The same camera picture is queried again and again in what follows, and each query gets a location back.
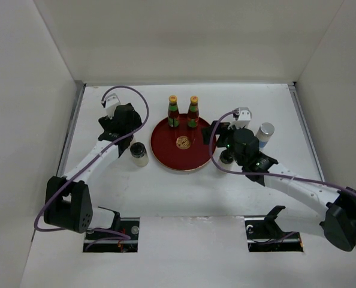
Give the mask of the green label sauce bottle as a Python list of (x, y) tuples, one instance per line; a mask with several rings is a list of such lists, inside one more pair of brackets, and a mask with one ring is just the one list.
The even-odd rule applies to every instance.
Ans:
[(187, 112), (187, 124), (190, 128), (196, 128), (199, 120), (198, 97), (192, 96), (190, 98), (190, 105)]
[(168, 105), (168, 124), (170, 127), (176, 128), (180, 124), (180, 113), (177, 105), (177, 97), (175, 95), (169, 96)]

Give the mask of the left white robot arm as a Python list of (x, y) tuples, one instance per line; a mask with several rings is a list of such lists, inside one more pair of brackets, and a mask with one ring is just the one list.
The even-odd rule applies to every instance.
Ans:
[(92, 150), (63, 176), (53, 176), (46, 188), (43, 220), (58, 229), (84, 233), (100, 229), (107, 239), (120, 234), (116, 212), (92, 205), (89, 186), (129, 148), (142, 125), (132, 104), (118, 105), (111, 116), (99, 118), (103, 133)]

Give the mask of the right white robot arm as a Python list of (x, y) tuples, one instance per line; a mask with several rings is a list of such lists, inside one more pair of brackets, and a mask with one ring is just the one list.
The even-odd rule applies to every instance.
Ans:
[(323, 236), (336, 248), (352, 251), (356, 246), (356, 191), (323, 181), (306, 179), (259, 149), (259, 141), (247, 128), (230, 128), (229, 123), (213, 121), (201, 129), (210, 149), (223, 148), (241, 167), (239, 175), (271, 188), (308, 206), (322, 216)]

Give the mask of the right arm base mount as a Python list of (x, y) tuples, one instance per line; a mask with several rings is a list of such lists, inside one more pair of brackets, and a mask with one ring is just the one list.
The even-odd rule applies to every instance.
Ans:
[(275, 206), (266, 215), (244, 218), (249, 252), (303, 252), (300, 233), (284, 232), (276, 223), (277, 216), (284, 209), (285, 206)]

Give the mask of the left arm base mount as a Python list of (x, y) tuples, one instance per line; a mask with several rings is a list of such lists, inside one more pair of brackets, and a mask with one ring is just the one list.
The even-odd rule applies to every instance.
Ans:
[(136, 253), (140, 235), (138, 217), (121, 217), (107, 208), (93, 208), (92, 222), (83, 241), (84, 253)]

